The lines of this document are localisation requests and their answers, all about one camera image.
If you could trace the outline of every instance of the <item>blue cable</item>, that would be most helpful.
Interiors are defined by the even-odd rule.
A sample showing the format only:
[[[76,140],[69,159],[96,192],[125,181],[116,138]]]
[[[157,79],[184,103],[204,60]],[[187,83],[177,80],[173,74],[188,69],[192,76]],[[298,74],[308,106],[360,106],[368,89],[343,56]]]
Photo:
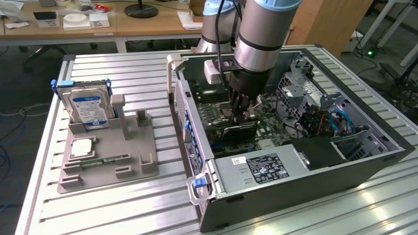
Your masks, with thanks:
[[[18,175],[17,175],[17,168],[16,168],[16,165],[14,165],[12,159],[8,157],[8,155],[0,154],[0,156],[2,156],[2,157],[8,160],[8,162],[9,162],[9,164],[10,164],[10,168],[12,168],[13,174],[14,174],[14,176],[16,176],[16,184],[17,184],[17,194],[16,194],[16,196],[13,197],[13,199],[10,200],[10,202],[6,203],[6,204],[0,208],[0,212],[1,212],[1,211],[8,207],[8,205],[10,205],[10,204],[16,201],[16,199],[18,199],[18,197],[21,197],[21,181],[20,181],[20,178],[18,178]]]
[[[339,131],[339,129],[338,129],[338,126],[335,125],[335,123],[334,123],[334,117],[332,117],[332,114],[340,114],[342,116],[344,116],[344,118],[346,118],[346,122],[348,122],[348,125],[350,125],[350,132],[352,132],[352,130],[354,130],[354,126],[352,126],[352,123],[351,123],[351,121],[350,121],[350,118],[348,118],[348,115],[346,114],[346,112],[344,111],[342,111],[342,110],[339,110],[339,109],[334,109],[332,111],[331,111],[331,113],[328,114],[328,120],[331,121],[331,126],[332,126],[332,128],[336,130],[336,131]]]
[[[17,123],[17,124],[21,123],[21,125],[20,125],[21,126],[20,133],[10,140],[8,140],[8,142],[1,144],[1,146],[6,146],[6,145],[10,145],[21,137],[21,135],[24,134],[25,124],[22,122],[20,122],[20,121],[6,120],[6,119],[1,119],[1,118],[0,118],[0,121],[8,122],[8,123]]]

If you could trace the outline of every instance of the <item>cable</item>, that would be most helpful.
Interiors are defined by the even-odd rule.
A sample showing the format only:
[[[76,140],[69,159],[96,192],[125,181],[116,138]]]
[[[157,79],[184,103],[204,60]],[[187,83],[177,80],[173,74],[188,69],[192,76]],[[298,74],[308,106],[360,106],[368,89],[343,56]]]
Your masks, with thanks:
[[[241,20],[240,4],[237,3],[237,5],[236,5],[235,2],[232,2],[232,3],[233,3],[233,7],[235,7],[235,9],[236,9],[236,13],[237,13],[239,19]]]
[[[388,28],[392,26],[392,24],[395,23],[398,17],[400,16],[400,14],[402,14],[402,12],[404,11],[404,9],[408,7],[408,5],[411,4],[411,2],[412,2],[412,0],[410,0],[410,1],[407,2],[404,8],[399,11],[396,17],[394,18],[394,21],[392,21],[391,24],[383,29],[383,31],[382,31],[382,33],[380,33],[380,36],[379,36],[378,39],[376,39],[375,48],[376,48],[378,50],[379,50],[379,49],[383,50],[383,53],[380,52],[382,54],[386,54],[386,51],[384,51],[384,49],[383,49],[382,47],[378,46],[379,41],[380,41],[380,38],[383,37],[383,35],[384,35],[387,29],[388,29]]]
[[[323,115],[322,115],[322,117],[320,117],[320,121],[319,121],[319,126],[318,126],[316,136],[318,136],[318,135],[319,135],[319,133],[320,133],[320,127],[322,127],[322,123],[323,123],[324,117],[326,117],[326,114],[323,114]]]
[[[1,159],[2,159],[2,162],[1,162],[1,164],[0,164],[0,167],[2,167],[2,166],[5,165],[5,163],[6,163],[6,159],[5,159],[5,156],[1,155],[1,154],[0,154],[0,157],[1,157]]]
[[[148,3],[148,4],[152,4],[152,5],[157,5],[157,6],[161,6],[161,7],[165,7],[165,8],[169,8],[169,9],[175,9],[175,10],[179,10],[179,11],[185,11],[188,10],[188,8],[176,8],[176,7],[171,7],[171,6],[165,6],[165,5],[161,5],[161,4],[157,4],[155,2],[149,2],[149,1],[144,1],[143,3]]]
[[[9,172],[10,172],[10,158],[8,157],[8,154],[6,154],[6,150],[4,149],[4,147],[0,145],[0,149],[2,150],[4,154],[0,154],[0,156],[5,159],[5,162],[6,162],[6,170],[5,170],[5,174],[4,176],[1,177],[0,179],[0,183],[5,180]]]
[[[1,143],[2,146],[6,146],[9,144],[12,144],[20,137],[21,135],[24,134],[24,131],[25,131],[25,124],[21,123],[20,121],[12,121],[12,120],[5,120],[5,119],[1,119],[0,118],[0,121],[5,121],[5,122],[9,122],[9,123],[17,123],[18,126],[21,126],[21,130],[20,130],[20,133],[17,134],[17,136],[14,136],[10,140],[8,140],[5,143]]]
[[[99,0],[99,1],[93,1],[96,3],[107,3],[107,2],[137,2],[137,1],[105,1],[105,0]],[[176,8],[176,7],[171,7],[171,6],[165,6],[165,5],[161,5],[161,4],[157,4],[155,2],[151,2],[151,1],[143,1],[143,3],[148,3],[148,4],[152,4],[152,5],[157,5],[157,6],[161,6],[161,7],[165,7],[165,8],[169,8],[169,9],[175,9],[175,10],[179,10],[179,11],[185,11],[188,10],[188,8]]]
[[[371,61],[371,60],[368,60],[368,59],[366,59],[366,58],[363,57],[363,48],[362,48],[362,46],[360,46],[359,39],[358,39],[358,29],[355,29],[355,38],[356,38],[356,40],[358,40],[358,44],[356,44],[356,46],[355,46],[354,56],[358,57],[359,59],[363,59],[363,60],[371,62],[372,65],[374,65],[372,67],[360,70],[360,71],[356,73],[356,76],[359,76],[359,74],[363,73],[364,71],[376,68],[376,67],[378,67],[378,64],[376,64],[374,61]]]
[[[18,122],[18,125],[12,129],[12,131],[10,131],[9,133],[6,133],[5,136],[2,136],[2,137],[0,138],[0,143],[1,143],[1,141],[17,130],[17,128],[24,124],[25,119],[26,119],[26,111],[25,111],[25,109],[22,109],[22,108],[12,108],[10,110],[13,110],[13,109],[20,109],[20,110],[22,110],[22,111],[24,111],[24,117],[22,117],[21,121]]]
[[[5,48],[5,50],[4,50],[4,51],[0,51],[0,56],[2,56],[2,55],[6,53],[8,48],[9,48],[9,46]]]
[[[220,17],[220,12],[221,12],[221,8],[223,8],[223,3],[224,0],[220,0],[220,5],[219,5],[219,9],[217,9],[217,13],[216,13],[216,18],[215,18],[215,38],[216,38],[216,54],[217,54],[217,66],[219,66],[219,75],[220,75],[220,80],[223,81],[223,83],[225,84],[224,81],[224,76],[223,76],[223,62],[221,62],[221,56],[220,56],[220,40],[219,40],[219,17]]]
[[[38,104],[34,104],[32,106],[28,106],[28,107],[24,107],[21,108],[21,110],[16,113],[12,113],[12,114],[4,114],[2,111],[0,112],[0,116],[5,116],[5,117],[9,117],[9,116],[16,116],[16,115],[20,115],[20,116],[24,116],[22,114],[22,110],[29,110],[32,108],[36,108],[36,107],[40,107],[40,106],[44,106],[44,105],[49,105],[49,103],[38,103]],[[40,113],[40,114],[33,114],[33,115],[26,115],[26,117],[37,117],[37,116],[41,116],[41,115],[45,115],[48,114],[49,112],[44,112],[44,113]]]
[[[331,111],[331,113],[328,114],[328,120],[330,120],[331,123],[332,123],[331,125],[332,125],[334,129],[335,129],[336,131],[339,131],[339,129],[338,129],[335,123],[334,123],[332,114],[340,114],[340,115],[346,118],[346,121],[347,121],[348,124],[350,124],[350,129],[351,129],[351,131],[354,131],[354,126],[352,126],[352,123],[351,123],[351,121],[350,121],[350,117],[348,117],[347,113],[346,113],[344,111],[342,111],[342,110],[339,110],[339,109],[334,109],[334,110]]]
[[[4,206],[1,206],[1,208],[0,208],[0,212],[1,212],[16,201],[16,199],[21,197],[21,181],[20,181],[20,177],[18,177],[18,174],[17,174],[16,165],[14,165],[13,161],[10,160],[10,158],[9,158],[8,154],[6,154],[6,151],[5,151],[5,149],[4,149],[4,147],[1,145],[0,145],[0,148],[4,151],[4,154],[0,154],[0,156],[6,158],[6,160],[8,160],[9,169],[12,168],[12,171],[13,171],[13,174],[14,174],[14,177],[16,177],[16,184],[17,184],[17,193],[16,193],[13,199],[10,200],[10,202],[6,203]]]
[[[295,131],[300,132],[302,134],[304,134],[304,132],[302,130],[299,130],[298,128],[292,127],[291,125],[283,123],[283,126],[292,128]]]

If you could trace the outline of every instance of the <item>black lamp base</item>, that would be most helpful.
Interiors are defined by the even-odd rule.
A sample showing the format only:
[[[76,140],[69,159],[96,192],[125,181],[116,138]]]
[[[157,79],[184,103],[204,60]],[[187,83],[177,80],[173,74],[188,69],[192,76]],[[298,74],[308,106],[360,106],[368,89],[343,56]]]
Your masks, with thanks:
[[[151,18],[157,15],[157,9],[147,4],[143,4],[143,9],[139,8],[139,4],[129,5],[124,8],[124,12],[135,18]]]

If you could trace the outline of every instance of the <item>red object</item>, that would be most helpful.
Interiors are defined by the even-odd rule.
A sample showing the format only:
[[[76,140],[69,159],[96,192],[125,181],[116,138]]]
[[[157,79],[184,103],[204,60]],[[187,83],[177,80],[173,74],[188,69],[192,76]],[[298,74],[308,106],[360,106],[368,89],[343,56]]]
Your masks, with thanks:
[[[322,122],[323,122],[323,120],[324,120],[324,116],[326,116],[326,115],[327,115],[327,114],[323,114],[323,115],[322,115],[316,135],[319,135],[319,132],[320,132],[320,127],[322,127]]]
[[[103,13],[108,12],[112,9],[109,6],[104,6],[100,4],[95,4],[95,8],[96,8],[96,10],[103,11]]]

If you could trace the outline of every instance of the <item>white box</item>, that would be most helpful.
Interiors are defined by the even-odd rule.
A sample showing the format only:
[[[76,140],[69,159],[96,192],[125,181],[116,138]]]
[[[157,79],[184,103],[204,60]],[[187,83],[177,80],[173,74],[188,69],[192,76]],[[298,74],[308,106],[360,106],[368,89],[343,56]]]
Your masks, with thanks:
[[[56,12],[33,12],[33,15],[40,28],[57,27],[60,25]]]
[[[68,24],[65,21],[64,21],[64,31],[70,31],[70,30],[81,30],[81,29],[91,29],[91,26],[89,26],[89,22],[88,21],[84,21],[76,25],[73,24]]]
[[[352,52],[354,48],[358,45],[358,42],[362,40],[362,38],[363,38],[363,35],[359,32],[354,31],[351,38],[350,38],[350,41],[348,41],[346,48],[343,49],[342,52]]]
[[[89,15],[89,25],[92,28],[109,27],[109,20],[105,13],[91,14]]]
[[[68,14],[64,16],[64,31],[91,29],[89,21],[82,14]]]

